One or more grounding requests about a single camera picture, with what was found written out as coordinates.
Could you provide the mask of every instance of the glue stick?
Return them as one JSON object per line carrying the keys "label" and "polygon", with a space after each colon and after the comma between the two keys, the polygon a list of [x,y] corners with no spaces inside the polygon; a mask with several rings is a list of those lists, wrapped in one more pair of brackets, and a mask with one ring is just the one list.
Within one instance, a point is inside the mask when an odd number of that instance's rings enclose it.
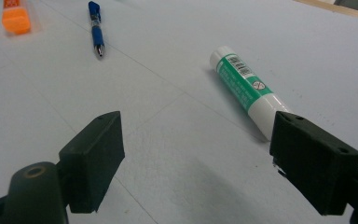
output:
{"label": "glue stick", "polygon": [[8,32],[25,34],[31,29],[24,0],[4,0],[2,24]]}
{"label": "glue stick", "polygon": [[289,107],[231,48],[218,48],[212,53],[210,63],[270,141],[276,111],[291,113]]}

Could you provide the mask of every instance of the orange object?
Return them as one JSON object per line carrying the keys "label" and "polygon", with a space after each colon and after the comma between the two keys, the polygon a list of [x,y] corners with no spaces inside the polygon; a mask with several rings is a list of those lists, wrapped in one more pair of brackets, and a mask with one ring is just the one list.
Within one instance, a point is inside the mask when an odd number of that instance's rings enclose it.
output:
{"label": "orange object", "polygon": [[8,32],[16,35],[30,31],[31,23],[24,0],[4,0],[2,24]]}

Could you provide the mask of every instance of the green label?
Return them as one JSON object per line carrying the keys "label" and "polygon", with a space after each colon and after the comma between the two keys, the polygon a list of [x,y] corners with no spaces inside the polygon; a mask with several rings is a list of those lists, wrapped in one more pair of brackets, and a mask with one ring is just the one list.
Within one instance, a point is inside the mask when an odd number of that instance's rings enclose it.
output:
{"label": "green label", "polygon": [[217,64],[217,73],[248,112],[261,96],[272,93],[264,82],[236,54],[228,54]]}

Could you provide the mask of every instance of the pen grip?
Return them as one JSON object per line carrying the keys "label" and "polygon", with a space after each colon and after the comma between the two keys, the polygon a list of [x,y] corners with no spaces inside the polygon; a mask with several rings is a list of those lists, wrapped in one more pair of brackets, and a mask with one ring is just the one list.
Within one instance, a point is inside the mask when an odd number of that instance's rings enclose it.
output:
{"label": "pen grip", "polygon": [[103,32],[101,31],[101,28],[99,26],[93,26],[92,27],[92,39],[94,41],[94,46],[96,45],[103,45]]}

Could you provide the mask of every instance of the pen clip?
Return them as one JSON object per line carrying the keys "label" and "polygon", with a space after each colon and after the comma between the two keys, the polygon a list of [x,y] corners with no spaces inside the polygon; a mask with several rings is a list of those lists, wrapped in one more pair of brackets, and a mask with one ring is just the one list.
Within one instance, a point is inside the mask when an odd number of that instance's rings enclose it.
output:
{"label": "pen clip", "polygon": [[93,16],[95,16],[95,17],[97,17],[98,21],[101,22],[100,5],[90,1],[89,2],[89,15],[91,16],[91,20],[93,20]]}

